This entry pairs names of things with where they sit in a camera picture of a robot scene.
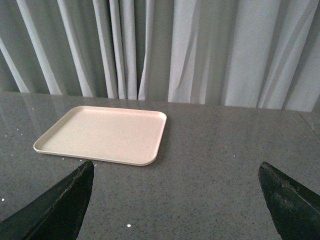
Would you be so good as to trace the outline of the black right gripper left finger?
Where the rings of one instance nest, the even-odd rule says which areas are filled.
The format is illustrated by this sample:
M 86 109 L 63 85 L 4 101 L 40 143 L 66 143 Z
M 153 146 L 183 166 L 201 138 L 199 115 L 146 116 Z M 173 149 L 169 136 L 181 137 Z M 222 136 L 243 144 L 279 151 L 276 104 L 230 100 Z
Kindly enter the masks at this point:
M 0 223 L 2 240 L 75 240 L 92 195 L 87 160 L 27 206 Z

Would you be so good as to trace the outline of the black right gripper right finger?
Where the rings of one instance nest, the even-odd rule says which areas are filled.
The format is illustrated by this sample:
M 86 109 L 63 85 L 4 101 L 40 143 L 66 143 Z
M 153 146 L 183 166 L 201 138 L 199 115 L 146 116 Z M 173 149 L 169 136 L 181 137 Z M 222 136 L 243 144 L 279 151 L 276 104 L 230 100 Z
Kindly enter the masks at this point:
M 268 162 L 258 179 L 274 226 L 283 240 L 320 238 L 320 196 Z

